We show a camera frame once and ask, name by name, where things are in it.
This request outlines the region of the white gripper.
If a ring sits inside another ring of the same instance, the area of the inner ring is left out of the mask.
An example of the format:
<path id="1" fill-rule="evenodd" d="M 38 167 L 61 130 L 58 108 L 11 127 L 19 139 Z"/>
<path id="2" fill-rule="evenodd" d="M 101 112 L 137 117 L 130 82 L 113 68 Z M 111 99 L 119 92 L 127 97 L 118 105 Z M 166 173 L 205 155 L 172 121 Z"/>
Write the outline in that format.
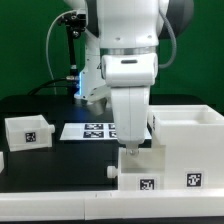
<path id="1" fill-rule="evenodd" d="M 128 146 L 131 156 L 139 154 L 145 140 L 150 89 L 120 87 L 111 89 L 111 103 L 117 139 Z"/>

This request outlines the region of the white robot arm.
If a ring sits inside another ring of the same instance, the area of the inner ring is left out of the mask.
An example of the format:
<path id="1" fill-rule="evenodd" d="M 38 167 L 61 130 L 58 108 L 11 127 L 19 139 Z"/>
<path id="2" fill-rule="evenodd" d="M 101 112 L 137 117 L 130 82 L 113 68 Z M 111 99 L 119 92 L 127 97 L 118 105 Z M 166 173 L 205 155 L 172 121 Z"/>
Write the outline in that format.
<path id="1" fill-rule="evenodd" d="M 134 153 L 145 140 L 150 88 L 162 39 L 175 41 L 189 25 L 194 0 L 64 0 L 86 16 L 86 64 L 79 97 L 112 104 L 118 142 Z"/>

